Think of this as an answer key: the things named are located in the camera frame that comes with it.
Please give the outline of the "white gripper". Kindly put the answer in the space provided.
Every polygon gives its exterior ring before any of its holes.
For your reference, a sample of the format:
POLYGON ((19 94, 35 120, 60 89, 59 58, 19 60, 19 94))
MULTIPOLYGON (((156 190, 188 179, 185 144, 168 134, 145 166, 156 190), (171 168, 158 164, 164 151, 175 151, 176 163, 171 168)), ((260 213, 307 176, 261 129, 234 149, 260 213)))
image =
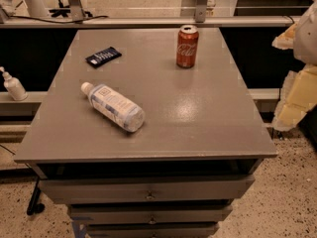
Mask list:
POLYGON ((280 50, 293 48, 294 57, 307 63, 300 72, 291 70, 286 76, 271 122, 274 130, 289 131, 317 105, 317 2, 272 45, 280 50))

